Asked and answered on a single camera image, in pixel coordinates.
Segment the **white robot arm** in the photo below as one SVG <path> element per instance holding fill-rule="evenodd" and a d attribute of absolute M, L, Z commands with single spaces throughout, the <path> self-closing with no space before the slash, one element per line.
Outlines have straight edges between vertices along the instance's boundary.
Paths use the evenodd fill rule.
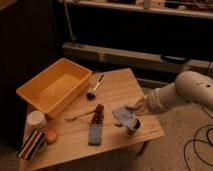
<path fill-rule="evenodd" d="M 195 103 L 213 112 L 213 79 L 195 71 L 181 72 L 173 83 L 156 88 L 141 97 L 138 112 L 162 114 L 174 107 Z"/>

